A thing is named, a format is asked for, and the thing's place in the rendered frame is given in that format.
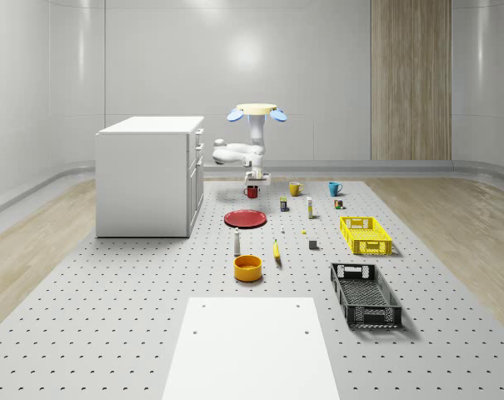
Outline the red plate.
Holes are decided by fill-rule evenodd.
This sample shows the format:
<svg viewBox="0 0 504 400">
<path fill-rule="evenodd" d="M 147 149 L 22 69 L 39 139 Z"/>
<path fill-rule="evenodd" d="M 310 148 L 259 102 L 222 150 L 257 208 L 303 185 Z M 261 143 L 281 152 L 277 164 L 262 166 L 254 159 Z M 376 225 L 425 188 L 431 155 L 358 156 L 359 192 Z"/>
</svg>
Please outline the red plate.
<svg viewBox="0 0 504 400">
<path fill-rule="evenodd" d="M 264 225 L 267 217 L 257 210 L 236 210 L 227 213 L 224 216 L 224 222 L 234 228 L 251 229 Z"/>
</svg>

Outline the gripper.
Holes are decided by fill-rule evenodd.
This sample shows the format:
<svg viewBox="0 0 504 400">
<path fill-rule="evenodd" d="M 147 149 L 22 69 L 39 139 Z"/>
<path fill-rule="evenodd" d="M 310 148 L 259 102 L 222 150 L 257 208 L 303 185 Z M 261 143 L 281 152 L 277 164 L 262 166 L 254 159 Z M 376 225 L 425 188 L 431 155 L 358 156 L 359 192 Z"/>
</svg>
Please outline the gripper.
<svg viewBox="0 0 504 400">
<path fill-rule="evenodd" d="M 245 186 L 246 187 L 265 187 L 271 184 L 271 175 L 266 172 L 262 172 L 258 176 L 257 171 L 248 171 L 245 176 Z"/>
</svg>

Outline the white board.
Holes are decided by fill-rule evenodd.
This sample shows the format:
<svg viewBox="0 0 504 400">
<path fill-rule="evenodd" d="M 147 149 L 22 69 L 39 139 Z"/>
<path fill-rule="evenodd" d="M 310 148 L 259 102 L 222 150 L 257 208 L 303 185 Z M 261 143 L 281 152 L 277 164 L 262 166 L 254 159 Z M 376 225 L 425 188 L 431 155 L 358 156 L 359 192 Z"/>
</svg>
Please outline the white board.
<svg viewBox="0 0 504 400">
<path fill-rule="evenodd" d="M 339 400 L 310 297 L 192 297 L 162 400 Z"/>
</svg>

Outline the yellow bowl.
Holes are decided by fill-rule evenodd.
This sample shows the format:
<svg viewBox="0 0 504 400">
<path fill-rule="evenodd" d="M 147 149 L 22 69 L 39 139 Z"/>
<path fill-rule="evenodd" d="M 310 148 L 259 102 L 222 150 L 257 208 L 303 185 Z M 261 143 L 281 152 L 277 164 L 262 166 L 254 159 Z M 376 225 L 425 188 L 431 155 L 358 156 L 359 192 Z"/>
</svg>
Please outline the yellow bowl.
<svg viewBox="0 0 504 400">
<path fill-rule="evenodd" d="M 262 276 L 262 260 L 253 255 L 241 255 L 234 259 L 234 276 L 239 281 L 253 282 Z"/>
</svg>

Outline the white cabinet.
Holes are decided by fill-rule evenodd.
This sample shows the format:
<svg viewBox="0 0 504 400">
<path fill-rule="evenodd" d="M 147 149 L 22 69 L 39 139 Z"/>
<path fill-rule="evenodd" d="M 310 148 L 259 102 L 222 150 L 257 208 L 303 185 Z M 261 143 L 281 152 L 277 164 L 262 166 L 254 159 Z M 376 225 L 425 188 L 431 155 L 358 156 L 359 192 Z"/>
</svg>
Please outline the white cabinet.
<svg viewBox="0 0 504 400">
<path fill-rule="evenodd" d="M 97 236 L 190 236 L 203 198 L 203 120 L 130 117 L 96 135 Z"/>
</svg>

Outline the yellow basket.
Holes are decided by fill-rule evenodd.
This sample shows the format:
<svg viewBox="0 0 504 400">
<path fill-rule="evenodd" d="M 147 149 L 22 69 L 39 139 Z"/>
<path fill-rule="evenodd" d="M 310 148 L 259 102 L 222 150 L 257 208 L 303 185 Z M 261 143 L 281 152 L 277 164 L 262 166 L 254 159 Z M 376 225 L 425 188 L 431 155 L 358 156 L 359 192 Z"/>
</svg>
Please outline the yellow basket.
<svg viewBox="0 0 504 400">
<path fill-rule="evenodd" d="M 354 254 L 392 253 L 392 239 L 374 217 L 340 217 L 340 229 Z"/>
</svg>

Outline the dark grey basket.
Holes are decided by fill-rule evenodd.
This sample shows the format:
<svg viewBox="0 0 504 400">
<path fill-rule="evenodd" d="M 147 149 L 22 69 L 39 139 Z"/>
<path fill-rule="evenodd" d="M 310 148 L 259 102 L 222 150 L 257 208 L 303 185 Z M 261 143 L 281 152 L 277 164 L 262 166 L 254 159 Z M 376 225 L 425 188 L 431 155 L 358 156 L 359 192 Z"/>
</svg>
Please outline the dark grey basket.
<svg viewBox="0 0 504 400">
<path fill-rule="evenodd" d="M 377 266 L 332 262 L 330 268 L 332 285 L 348 325 L 402 325 L 402 306 Z"/>
</svg>

